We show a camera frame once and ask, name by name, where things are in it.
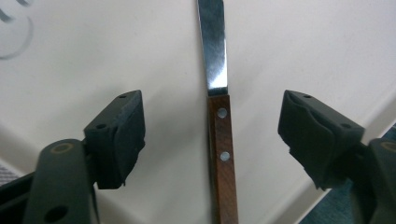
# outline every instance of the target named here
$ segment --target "knife handle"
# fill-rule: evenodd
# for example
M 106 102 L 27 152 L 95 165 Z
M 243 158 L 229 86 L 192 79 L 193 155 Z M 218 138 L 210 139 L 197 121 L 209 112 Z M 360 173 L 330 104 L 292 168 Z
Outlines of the knife handle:
M 233 166 L 233 132 L 230 96 L 207 99 L 212 187 L 216 201 L 216 219 L 220 224 L 237 224 L 235 172 Z

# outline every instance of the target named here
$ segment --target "white table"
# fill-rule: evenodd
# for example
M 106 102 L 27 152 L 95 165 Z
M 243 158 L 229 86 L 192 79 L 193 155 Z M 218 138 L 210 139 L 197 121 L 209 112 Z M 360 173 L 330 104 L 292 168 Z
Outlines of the white table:
M 209 223 L 205 74 L 196 2 L 34 1 L 0 8 L 0 159 L 18 174 L 117 95 L 142 90 L 146 147 L 103 223 Z M 241 224 L 290 223 L 322 194 L 276 128 L 284 90 L 317 97 L 382 134 L 396 111 L 393 1 L 225 1 Z

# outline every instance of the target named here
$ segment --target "metal rivet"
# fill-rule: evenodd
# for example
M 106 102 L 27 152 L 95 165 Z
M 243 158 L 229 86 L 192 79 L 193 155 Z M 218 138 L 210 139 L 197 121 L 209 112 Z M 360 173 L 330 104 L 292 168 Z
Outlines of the metal rivet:
M 53 147 L 50 152 L 53 154 L 61 154 L 61 153 L 65 153 L 68 150 L 72 149 L 74 146 L 71 143 L 61 143 L 55 147 Z
M 218 110 L 218 116 L 221 119 L 224 119 L 227 116 L 227 110 L 225 108 L 220 108 Z
M 222 161 L 227 161 L 227 160 L 229 160 L 229 159 L 230 159 L 230 153 L 228 153 L 228 152 L 221 152 L 221 154 L 220 154 L 220 159 L 221 159 Z

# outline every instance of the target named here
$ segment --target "black plastic part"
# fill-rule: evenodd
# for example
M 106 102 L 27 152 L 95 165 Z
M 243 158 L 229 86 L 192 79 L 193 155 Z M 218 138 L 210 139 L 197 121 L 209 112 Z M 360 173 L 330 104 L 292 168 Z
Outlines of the black plastic part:
M 118 96 L 85 129 L 99 189 L 117 189 L 131 173 L 145 141 L 141 91 Z
M 364 155 L 376 208 L 370 223 L 396 222 L 396 142 L 374 139 Z
M 23 223 L 99 223 L 80 141 L 44 148 L 38 159 Z
M 364 129 L 314 97 L 285 91 L 278 133 L 317 188 L 345 182 L 337 159 L 361 142 Z
M 22 223 L 33 174 L 0 187 L 0 223 Z
M 370 223 L 376 208 L 376 198 L 365 186 L 353 184 L 350 202 L 354 223 Z

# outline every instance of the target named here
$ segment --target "screw hole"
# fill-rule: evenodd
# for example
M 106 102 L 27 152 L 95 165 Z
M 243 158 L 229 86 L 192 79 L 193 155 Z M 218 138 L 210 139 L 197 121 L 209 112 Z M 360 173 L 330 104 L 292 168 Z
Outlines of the screw hole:
M 45 216 L 45 221 L 48 223 L 56 222 L 64 218 L 67 214 L 66 206 L 57 206 L 49 210 Z
M 96 125 L 96 129 L 104 129 L 106 127 L 105 124 L 98 124 Z
M 349 125 L 349 124 L 341 124 L 341 126 L 343 126 L 344 128 L 346 128 L 346 129 L 350 129 L 351 128 L 351 126 Z

